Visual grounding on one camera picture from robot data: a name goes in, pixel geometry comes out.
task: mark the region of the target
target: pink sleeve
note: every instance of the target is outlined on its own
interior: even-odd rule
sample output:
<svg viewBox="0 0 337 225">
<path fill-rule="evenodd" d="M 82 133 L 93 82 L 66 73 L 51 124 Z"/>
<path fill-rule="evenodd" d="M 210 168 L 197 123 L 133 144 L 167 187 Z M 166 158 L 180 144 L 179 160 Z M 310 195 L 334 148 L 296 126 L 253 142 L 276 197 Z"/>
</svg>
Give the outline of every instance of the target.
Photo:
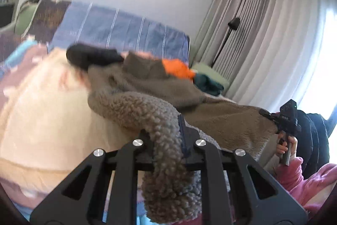
<svg viewBox="0 0 337 225">
<path fill-rule="evenodd" d="M 303 181 L 302 176 L 302 167 L 303 163 L 302 158 L 294 158 L 293 161 L 290 162 L 289 166 L 279 166 L 276 173 L 276 180 L 285 188 L 287 191 L 291 191 L 298 184 Z"/>
</svg>

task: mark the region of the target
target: sunlight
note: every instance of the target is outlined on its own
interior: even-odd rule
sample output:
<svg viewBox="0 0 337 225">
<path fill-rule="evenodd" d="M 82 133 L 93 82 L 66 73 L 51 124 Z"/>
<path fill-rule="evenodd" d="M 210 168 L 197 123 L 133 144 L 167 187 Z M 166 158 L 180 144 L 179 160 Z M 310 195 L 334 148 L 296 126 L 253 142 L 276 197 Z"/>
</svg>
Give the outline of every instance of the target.
<svg viewBox="0 0 337 225">
<path fill-rule="evenodd" d="M 300 109 L 308 113 L 321 114 L 328 119 L 337 104 L 337 15 L 333 11 L 326 14 L 321 52 L 309 87 L 300 103 Z"/>
</svg>

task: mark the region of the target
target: blanket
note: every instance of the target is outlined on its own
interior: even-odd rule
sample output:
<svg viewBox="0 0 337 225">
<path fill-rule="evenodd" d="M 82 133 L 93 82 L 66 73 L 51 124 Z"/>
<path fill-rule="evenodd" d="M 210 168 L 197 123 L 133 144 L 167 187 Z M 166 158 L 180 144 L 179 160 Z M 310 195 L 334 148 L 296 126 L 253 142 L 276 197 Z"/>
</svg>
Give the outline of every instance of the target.
<svg viewBox="0 0 337 225">
<path fill-rule="evenodd" d="M 88 76 L 93 92 L 89 102 L 104 106 L 103 100 L 116 92 L 141 92 L 171 103 L 186 121 L 226 149 L 243 148 L 258 159 L 275 124 L 259 114 L 259 108 L 209 98 L 186 79 L 167 75 L 158 60 L 129 54 L 123 64 L 91 66 Z M 109 108 L 96 110 L 102 116 Z"/>
<path fill-rule="evenodd" d="M 86 74 L 63 49 L 46 55 L 33 46 L 0 89 L 0 177 L 22 188 L 48 193 L 96 148 L 118 150 L 132 140 L 88 107 Z"/>
</svg>

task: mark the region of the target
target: white curtain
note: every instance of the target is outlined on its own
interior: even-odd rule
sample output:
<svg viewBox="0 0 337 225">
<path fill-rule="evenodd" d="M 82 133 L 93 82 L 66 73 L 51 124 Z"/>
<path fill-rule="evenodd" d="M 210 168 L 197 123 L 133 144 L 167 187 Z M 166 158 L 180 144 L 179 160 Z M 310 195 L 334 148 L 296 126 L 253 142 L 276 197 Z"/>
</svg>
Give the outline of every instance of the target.
<svg viewBox="0 0 337 225">
<path fill-rule="evenodd" d="M 337 105 L 337 0 L 327 2 L 321 51 L 309 86 L 299 104 L 306 113 L 321 114 L 329 119 Z"/>
<path fill-rule="evenodd" d="M 270 112 L 291 98 L 299 104 L 317 65 L 327 11 L 335 4 L 336 0 L 270 0 L 226 96 Z"/>
<path fill-rule="evenodd" d="M 213 69 L 230 82 L 234 79 L 254 41 L 269 0 L 214 0 L 193 44 L 190 59 L 211 65 L 228 32 L 228 22 L 240 17 Z"/>
</svg>

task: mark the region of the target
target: black jacket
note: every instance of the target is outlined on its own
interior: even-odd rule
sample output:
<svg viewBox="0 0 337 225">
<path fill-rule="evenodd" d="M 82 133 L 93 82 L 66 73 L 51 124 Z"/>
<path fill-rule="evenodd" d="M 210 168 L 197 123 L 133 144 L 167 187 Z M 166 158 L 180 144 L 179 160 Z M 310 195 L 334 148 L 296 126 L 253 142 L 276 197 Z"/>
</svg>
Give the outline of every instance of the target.
<svg viewBox="0 0 337 225">
<path fill-rule="evenodd" d="M 90 65 L 107 66 L 124 61 L 115 49 L 103 49 L 82 43 L 71 45 L 67 49 L 66 56 L 72 65 L 85 71 Z"/>
<path fill-rule="evenodd" d="M 312 174 L 316 173 L 318 171 L 318 160 L 320 157 L 320 141 L 318 139 L 317 130 L 315 127 L 315 124 L 312 122 L 312 120 L 308 117 L 310 122 L 310 128 L 311 128 L 311 138 L 312 138 L 312 154 L 310 156 L 310 159 L 308 161 L 307 166 L 302 171 L 302 175 L 304 179 L 309 178 Z"/>
<path fill-rule="evenodd" d="M 316 149 L 314 150 L 314 147 L 313 147 L 310 118 L 307 116 L 305 112 L 298 110 L 297 120 L 302 130 L 296 136 L 298 140 L 296 156 L 300 156 L 303 159 L 302 171 L 305 171 L 310 159 L 312 161 L 309 164 L 310 166 L 312 166 L 312 163 L 314 163 L 315 161 L 317 162 L 318 150 Z"/>
<path fill-rule="evenodd" d="M 318 158 L 317 170 L 320 169 L 324 164 L 329 163 L 329 139 L 326 131 L 326 126 L 324 123 L 324 118 L 319 114 L 308 114 L 308 117 L 315 124 L 317 129 L 318 139 L 320 142 L 319 151 L 320 155 Z"/>
</svg>

